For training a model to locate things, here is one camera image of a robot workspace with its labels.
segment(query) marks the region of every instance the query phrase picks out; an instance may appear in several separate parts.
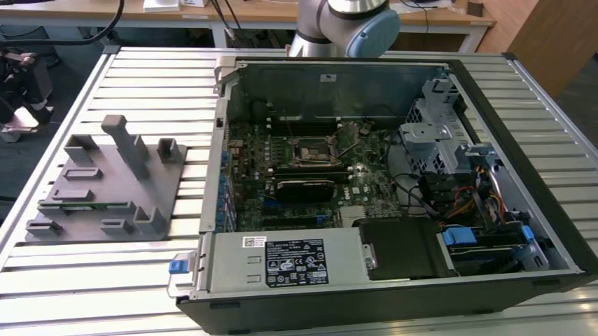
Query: white object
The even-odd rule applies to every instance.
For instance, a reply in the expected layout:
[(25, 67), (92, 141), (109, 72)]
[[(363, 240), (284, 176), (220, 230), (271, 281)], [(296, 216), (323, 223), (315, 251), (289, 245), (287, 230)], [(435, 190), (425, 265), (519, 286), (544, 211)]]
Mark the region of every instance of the white object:
[(205, 7), (206, 0), (180, 0), (184, 6)]
[(178, 10), (178, 0), (144, 0), (142, 11), (152, 12), (173, 12)]
[(420, 12), (424, 9), (427, 11), (432, 11), (433, 9), (439, 9), (439, 8), (453, 8), (453, 2), (451, 0), (436, 0), (432, 2), (424, 2), (420, 3), (419, 7), (416, 3), (413, 3), (412, 1), (404, 1), (400, 3), (391, 3), (388, 5), (391, 7), (391, 10), (393, 10), (396, 13), (399, 14), (407, 14), (407, 13), (415, 13), (415, 12)]

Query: black cable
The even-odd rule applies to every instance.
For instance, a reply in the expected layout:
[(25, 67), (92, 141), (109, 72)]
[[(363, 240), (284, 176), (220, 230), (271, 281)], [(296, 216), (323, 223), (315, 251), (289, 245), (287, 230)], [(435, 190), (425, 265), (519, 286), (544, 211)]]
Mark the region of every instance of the black cable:
[(4, 37), (21, 37), (21, 36), (25, 36), (25, 35), (29, 35), (30, 33), (34, 33), (34, 32), (37, 32), (37, 30), (41, 28), (41, 26), (37, 26), (37, 28), (33, 28), (32, 30), (29, 30), (26, 33), (21, 33), (21, 34), (6, 34), (6, 33), (2, 33), (1, 31), (0, 31), (0, 35), (2, 35)]
[(225, 2), (225, 6), (228, 7), (228, 11), (230, 12), (232, 19), (234, 19), (236, 27), (239, 29), (239, 33), (241, 35), (243, 42), (244, 42), (245, 46), (248, 46), (251, 48), (251, 47), (253, 47), (253, 44), (252, 44), (251, 40), (247, 39), (244, 36), (244, 30), (241, 28), (241, 24), (239, 23), (239, 19), (236, 18), (234, 11), (232, 10), (230, 3), (228, 2), (228, 0), (224, 0), (224, 2)]
[(385, 173), (387, 173), (387, 176), (388, 176), (388, 178), (391, 179), (391, 181), (392, 181), (392, 183), (395, 184), (395, 186), (408, 195), (408, 196), (411, 196), (412, 198), (413, 198), (413, 200), (415, 201), (417, 201), (417, 203), (421, 205), (421, 207), (423, 207), (423, 209), (425, 210), (425, 212), (428, 213), (428, 215), (432, 217), (432, 218), (436, 218), (437, 220), (443, 220), (443, 219), (445, 219), (439, 213), (437, 213), (437, 211), (435, 211), (432, 208), (431, 208), (431, 206), (429, 206), (429, 204), (427, 204), (424, 201), (423, 201), (423, 199), (417, 196), (417, 195), (415, 195), (412, 192), (409, 192), (409, 190), (407, 189), (407, 188), (404, 188), (397, 182), (396, 182), (396, 177), (399, 177), (399, 176), (408, 176), (408, 177), (411, 177), (412, 179), (417, 179), (419, 178), (419, 175), (417, 174), (408, 174), (408, 173), (400, 173), (400, 174), (396, 174), (396, 175), (391, 175), (391, 168), (389, 168), (389, 165), (388, 165), (388, 153), (391, 152), (391, 144), (392, 144), (392, 139), (395, 138), (395, 136), (397, 135), (397, 133), (399, 133), (399, 130), (396, 130), (396, 132), (395, 133), (392, 133), (392, 135), (391, 135), (391, 138), (388, 139), (388, 145), (387, 145), (387, 147), (385, 147), (385, 154), (384, 154), (384, 163), (385, 163)]
[[(232, 28), (230, 28), (228, 22), (225, 21), (222, 9), (220, 8), (220, 4), (218, 4), (217, 0), (209, 0), (209, 2), (212, 3), (213, 9), (216, 10), (216, 14), (217, 14), (217, 17), (220, 18), (220, 21), (222, 21), (225, 32), (228, 34), (228, 32), (232, 31)], [(232, 36), (228, 36), (228, 37), (230, 38), (232, 46), (239, 49), (239, 45), (236, 43), (234, 38), (232, 38)]]
[(423, 10), (423, 15), (425, 18), (425, 33), (423, 35), (423, 46), (425, 47), (425, 40), (428, 38), (428, 32), (429, 32), (429, 20), (428, 20), (428, 9), (436, 9), (437, 6), (421, 6), (419, 3), (413, 2), (415, 6), (411, 6), (408, 3), (404, 2), (404, 0), (400, 0), (400, 2), (403, 3), (404, 6), (411, 7), (411, 8), (419, 8)]
[(12, 40), (0, 42), (0, 48), (16, 47), (16, 46), (85, 46), (100, 41), (110, 32), (116, 24), (118, 23), (120, 16), (122, 16), (124, 0), (118, 2), (118, 8), (113, 15), (112, 21), (108, 26), (88, 40), (72, 41), (72, 40)]
[(239, 28), (239, 30), (243, 30), (241, 24), (239, 23), (239, 19), (236, 18), (234, 11), (232, 10), (232, 7), (230, 7), (230, 3), (228, 2), (228, 0), (224, 0), (224, 2), (225, 2), (225, 6), (228, 7), (228, 10), (230, 11), (232, 19), (234, 19), (236, 27)]
[(2, 202), (16, 202), (17, 198), (12, 196), (0, 196), (0, 201)]
[(412, 194), (412, 190), (413, 190), (415, 188), (419, 188), (419, 185), (415, 185), (415, 186), (411, 187), (411, 189), (409, 189), (409, 195), (408, 195), (408, 197), (407, 197), (407, 204), (405, 204), (405, 205), (401, 205), (401, 207), (405, 207), (404, 212), (405, 212), (405, 214), (409, 215), (409, 216), (411, 216), (411, 215), (419, 215), (419, 214), (420, 214), (420, 213), (409, 213), (411, 208), (423, 208), (423, 206), (420, 206), (420, 205), (413, 205), (413, 204), (411, 204), (411, 194)]

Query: blue connector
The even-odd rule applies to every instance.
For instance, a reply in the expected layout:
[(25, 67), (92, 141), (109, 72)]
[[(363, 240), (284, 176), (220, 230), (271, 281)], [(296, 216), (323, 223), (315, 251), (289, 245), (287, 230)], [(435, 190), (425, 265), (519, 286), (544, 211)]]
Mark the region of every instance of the blue connector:
[(449, 227), (441, 232), (441, 239), (447, 246), (477, 243), (469, 227)]
[(168, 264), (168, 273), (170, 274), (188, 273), (188, 260), (170, 260)]
[(527, 243), (533, 240), (533, 231), (531, 231), (531, 227), (527, 225), (521, 226), (521, 234)]
[(216, 212), (216, 223), (224, 222), (224, 213)]
[(217, 211), (224, 211), (225, 210), (225, 200), (224, 199), (217, 199), (216, 201), (216, 208)]
[(228, 158), (229, 158), (228, 152), (222, 152), (222, 156), (220, 158), (220, 168), (228, 166)]
[(218, 187), (217, 187), (217, 197), (218, 198), (224, 198), (225, 197), (225, 185), (218, 185)]

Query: red wire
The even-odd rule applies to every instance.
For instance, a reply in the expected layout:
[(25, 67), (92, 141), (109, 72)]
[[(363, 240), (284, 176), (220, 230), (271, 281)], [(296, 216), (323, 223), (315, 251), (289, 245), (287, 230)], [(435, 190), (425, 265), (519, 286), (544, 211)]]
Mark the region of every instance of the red wire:
[(455, 204), (453, 204), (455, 207), (456, 207), (456, 203), (459, 202), (459, 195), (460, 195), (460, 193), (461, 193), (463, 191), (465, 191), (467, 189), (475, 189), (475, 187), (471, 187), (471, 186), (468, 186), (468, 187), (461, 187), (461, 188), (459, 188), (457, 191), (455, 192)]

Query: barcode label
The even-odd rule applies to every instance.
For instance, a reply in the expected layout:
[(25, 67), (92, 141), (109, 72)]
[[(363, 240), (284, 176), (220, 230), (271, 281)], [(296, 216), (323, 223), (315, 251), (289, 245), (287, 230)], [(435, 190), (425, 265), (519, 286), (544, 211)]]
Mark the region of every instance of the barcode label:
[(265, 246), (265, 237), (243, 237), (243, 247), (264, 247)]
[(308, 277), (308, 278), (323, 278), (323, 277), (325, 277), (325, 271), (320, 271), (320, 272), (308, 272), (308, 273), (307, 273), (307, 277)]

